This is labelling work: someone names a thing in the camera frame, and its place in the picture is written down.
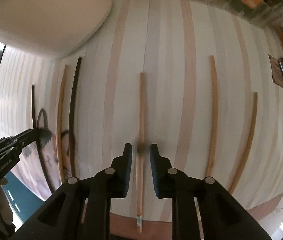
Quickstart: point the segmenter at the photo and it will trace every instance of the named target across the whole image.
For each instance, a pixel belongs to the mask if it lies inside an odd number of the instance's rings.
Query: label
[[[280,64],[277,59],[275,59],[271,55],[268,56],[272,67],[273,82],[283,88],[283,72],[280,68]]]

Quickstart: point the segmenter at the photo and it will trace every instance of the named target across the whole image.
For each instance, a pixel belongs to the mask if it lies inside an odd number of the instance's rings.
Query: striped wall
[[[229,188],[248,139],[253,92],[258,110],[252,149],[233,196],[250,209],[283,193],[283,89],[272,82],[268,54],[283,56],[270,30],[205,4],[185,0],[114,0],[88,41],[76,108],[78,171],[87,178],[136,149],[139,73],[147,77],[147,143],[189,176],[203,178],[211,133],[214,55],[219,130],[213,176]],[[112,212],[136,216],[135,162],[125,200]],[[170,201],[155,197],[148,158],[145,220],[171,221]]]
[[[65,65],[68,65],[62,120],[62,131],[65,131],[68,129],[70,94],[75,67],[78,57],[84,56],[83,52],[85,46],[71,56],[56,61],[7,46],[0,66],[0,138],[14,136],[28,128],[33,128],[31,87],[34,84],[35,116],[38,127],[46,126],[46,130],[51,133],[48,136],[41,134],[40,137],[44,165],[48,171],[47,179],[54,191],[61,185],[56,156],[56,121],[61,78]],[[46,112],[47,124],[44,124],[43,114],[39,117],[41,109]],[[20,155],[20,162],[12,171],[41,199],[46,200],[51,195],[35,143],[24,149]]]

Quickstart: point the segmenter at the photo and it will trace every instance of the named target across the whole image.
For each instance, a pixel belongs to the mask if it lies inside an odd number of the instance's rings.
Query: wooden wall panel
[[[118,24],[124,28],[120,36]],[[217,8],[180,0],[114,0],[105,24],[87,43],[79,78],[80,177],[105,168],[122,154],[126,142],[135,151],[138,74],[144,70],[147,143],[157,143],[160,153],[188,175],[203,178],[211,136],[209,55],[213,55],[219,88],[213,176],[224,187],[230,186],[248,139],[253,92],[258,92],[252,149],[233,195],[247,209],[278,196],[283,192],[283,89],[272,82],[268,54],[283,56],[269,30]],[[195,79],[187,85],[189,73]],[[110,82],[115,89],[111,93]],[[143,218],[171,220],[170,202],[155,197],[147,158],[144,171]],[[112,200],[115,214],[136,215],[134,173],[133,162],[128,198]]]

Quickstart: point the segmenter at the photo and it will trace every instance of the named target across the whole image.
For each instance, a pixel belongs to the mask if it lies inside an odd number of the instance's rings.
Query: curved wooden strip
[[[184,28],[185,72],[183,108],[174,167],[183,171],[192,140],[196,101],[196,43],[192,10],[189,1],[181,0]]]
[[[216,64],[213,55],[209,57],[211,76],[212,76],[212,130],[211,130],[211,139],[210,139],[210,148],[208,163],[206,167],[206,177],[213,174],[213,169],[215,165],[215,153],[216,153],[216,144],[217,144],[217,134],[218,134],[218,83],[217,83],[217,71]]]
[[[78,58],[77,66],[74,75],[73,87],[71,90],[70,97],[70,109],[69,109],[69,159],[70,159],[70,173],[75,176],[75,135],[74,135],[74,117],[75,117],[75,103],[76,103],[76,92],[78,85],[79,70],[81,65],[82,57]]]
[[[32,113],[32,118],[33,118],[33,129],[35,131],[36,136],[36,146],[37,146],[37,151],[38,151],[38,157],[39,157],[39,161],[40,161],[40,165],[43,169],[43,175],[45,177],[45,180],[48,184],[49,190],[51,193],[54,192],[53,187],[51,185],[50,180],[48,179],[48,173],[47,173],[47,169],[45,166],[45,161],[43,159],[43,153],[41,151],[40,148],[40,141],[39,141],[39,134],[38,134],[38,129],[37,129],[37,125],[36,125],[36,116],[35,116],[35,85],[32,85],[31,87],[31,113]]]
[[[252,86],[251,86],[251,78],[250,78],[250,68],[249,68],[249,56],[248,56],[248,50],[245,44],[242,28],[240,25],[240,20],[235,15],[232,15],[232,21],[234,23],[236,35],[238,42],[240,44],[240,51],[242,54],[242,62],[243,62],[243,74],[244,74],[244,111],[243,111],[243,126],[241,130],[238,130],[238,132],[241,133],[239,144],[237,147],[236,156],[233,162],[232,170],[229,174],[229,179],[226,184],[226,188],[230,188],[231,183],[236,175],[238,166],[240,164],[242,154],[245,150],[248,133],[249,133],[249,126],[250,126],[250,117],[251,117],[251,105],[252,105]]]
[[[57,150],[57,161],[61,183],[65,182],[64,175],[64,164],[62,157],[62,145],[61,145],[61,122],[62,122],[62,105],[64,101],[64,91],[65,91],[65,76],[66,76],[67,65],[65,65],[64,73],[62,76],[59,92],[58,110],[57,110],[57,128],[56,128],[56,150]]]
[[[237,169],[237,173],[234,177],[234,180],[231,184],[230,189],[228,190],[229,194],[233,194],[239,180],[240,177],[243,174],[244,168],[246,166],[247,160],[248,160],[248,156],[250,153],[250,149],[252,148],[252,143],[253,143],[253,137],[254,137],[254,132],[255,132],[255,126],[256,126],[256,117],[257,117],[257,92],[254,93],[254,104],[253,104],[253,114],[252,114],[252,119],[251,119],[251,123],[250,123],[250,130],[249,130],[249,134],[248,134],[248,139],[247,139],[247,144],[246,144],[246,148],[245,151],[243,153],[243,157],[242,160],[240,162],[240,165],[238,166]]]
[[[142,232],[143,215],[143,178],[144,178],[144,144],[145,144],[145,74],[139,75],[139,134],[137,143],[137,172],[136,172],[136,190],[137,190],[137,227]]]

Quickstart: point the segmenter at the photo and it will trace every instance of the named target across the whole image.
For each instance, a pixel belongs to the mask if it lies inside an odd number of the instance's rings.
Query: wooden stick
[[[76,93],[79,78],[79,70],[81,66],[82,58],[79,57],[76,65],[73,87],[71,90],[70,97],[70,108],[69,108],[69,159],[70,159],[70,173],[71,176],[75,176],[75,135],[74,135],[74,119],[75,119],[75,104],[76,104]]]
[[[61,183],[65,182],[64,175],[64,165],[63,165],[63,156],[62,156],[62,145],[61,145],[61,123],[62,123],[62,106],[64,101],[64,91],[65,91],[65,76],[68,66],[65,65],[64,73],[62,76],[61,84],[60,84],[60,92],[59,92],[59,101],[58,101],[58,110],[57,110],[57,129],[56,129],[56,149],[57,149],[57,160],[58,160],[58,168],[59,175],[61,179]]]
[[[210,55],[209,62],[210,62],[210,70],[212,77],[213,105],[212,105],[212,129],[211,129],[208,163],[206,166],[206,177],[211,176],[213,174],[213,168],[215,165],[217,134],[218,134],[218,83],[217,83],[216,64],[213,55]]]
[[[136,190],[137,190],[137,227],[142,232],[143,215],[143,178],[144,178],[144,144],[145,144],[145,75],[139,75],[139,134],[136,154]]]
[[[228,190],[229,194],[233,194],[235,188],[237,187],[237,184],[238,184],[238,182],[239,182],[239,180],[240,180],[240,178],[243,174],[244,168],[246,166],[250,150],[252,148],[255,126],[256,126],[256,118],[257,118],[257,99],[258,99],[257,98],[257,92],[255,92],[254,93],[253,114],[252,114],[252,120],[251,120],[251,123],[250,123],[250,129],[249,129],[246,148],[244,150],[243,157],[242,157],[242,160],[240,162],[240,165],[237,169],[237,173],[234,177],[234,180],[231,184],[230,189]]]

